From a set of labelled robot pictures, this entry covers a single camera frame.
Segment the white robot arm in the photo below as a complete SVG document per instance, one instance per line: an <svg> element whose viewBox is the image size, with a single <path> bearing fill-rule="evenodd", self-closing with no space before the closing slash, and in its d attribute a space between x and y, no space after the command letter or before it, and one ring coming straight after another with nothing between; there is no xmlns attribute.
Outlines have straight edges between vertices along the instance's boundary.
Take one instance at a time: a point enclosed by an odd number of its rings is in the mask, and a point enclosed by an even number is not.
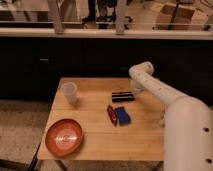
<svg viewBox="0 0 213 171"><path fill-rule="evenodd" d="M132 66L131 86L165 106L164 171L213 171L213 111L201 100L155 79L146 61Z"/></svg>

